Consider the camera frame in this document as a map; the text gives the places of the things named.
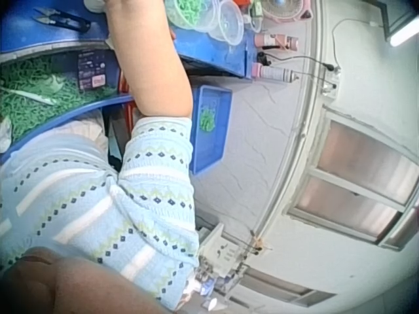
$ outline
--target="window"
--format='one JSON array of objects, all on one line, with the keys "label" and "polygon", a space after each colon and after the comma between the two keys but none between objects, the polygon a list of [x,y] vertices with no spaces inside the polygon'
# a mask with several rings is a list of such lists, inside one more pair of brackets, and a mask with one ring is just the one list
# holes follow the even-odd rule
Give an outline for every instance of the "window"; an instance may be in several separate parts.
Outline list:
[{"label": "window", "polygon": [[419,165],[384,135],[335,113],[288,214],[381,247],[418,231]]},{"label": "window", "polygon": [[304,307],[318,304],[335,295],[289,283],[253,268],[246,270],[240,284],[271,298]]}]

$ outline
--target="light blue patterned sweater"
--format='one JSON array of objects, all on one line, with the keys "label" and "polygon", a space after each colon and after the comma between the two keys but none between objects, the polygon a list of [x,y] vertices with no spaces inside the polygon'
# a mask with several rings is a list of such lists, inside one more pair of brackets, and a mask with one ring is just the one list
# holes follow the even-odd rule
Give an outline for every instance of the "light blue patterned sweater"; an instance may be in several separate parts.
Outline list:
[{"label": "light blue patterned sweater", "polygon": [[93,141],[55,134],[2,167],[0,272],[30,247],[83,256],[174,309],[197,267],[191,121],[144,118],[118,174]]}]

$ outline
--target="small pink fan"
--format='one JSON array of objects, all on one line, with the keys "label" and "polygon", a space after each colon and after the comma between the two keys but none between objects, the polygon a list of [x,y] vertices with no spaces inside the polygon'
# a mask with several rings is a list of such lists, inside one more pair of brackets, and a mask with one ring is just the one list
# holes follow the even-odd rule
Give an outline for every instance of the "small pink fan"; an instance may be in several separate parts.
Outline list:
[{"label": "small pink fan", "polygon": [[262,0],[264,15],[276,23],[311,20],[311,0]]}]

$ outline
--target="blue basket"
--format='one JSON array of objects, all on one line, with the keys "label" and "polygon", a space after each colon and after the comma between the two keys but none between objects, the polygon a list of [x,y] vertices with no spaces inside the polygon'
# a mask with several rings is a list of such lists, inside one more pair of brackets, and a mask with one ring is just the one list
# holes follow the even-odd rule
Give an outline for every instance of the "blue basket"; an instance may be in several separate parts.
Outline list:
[{"label": "blue basket", "polygon": [[[189,170],[197,175],[221,160],[227,139],[228,120],[232,101],[231,90],[208,85],[192,89],[194,110],[192,114],[191,143],[194,147]],[[215,113],[215,127],[204,131],[200,127],[203,110]]]}]

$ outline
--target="scissors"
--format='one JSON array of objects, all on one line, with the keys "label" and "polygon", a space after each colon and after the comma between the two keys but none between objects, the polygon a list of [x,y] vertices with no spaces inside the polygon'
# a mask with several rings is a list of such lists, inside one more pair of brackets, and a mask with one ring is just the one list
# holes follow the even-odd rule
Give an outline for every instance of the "scissors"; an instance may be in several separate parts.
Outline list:
[{"label": "scissors", "polygon": [[34,18],[39,23],[62,27],[78,31],[79,33],[86,33],[90,29],[90,21],[56,9],[48,8],[34,8],[44,16]]}]

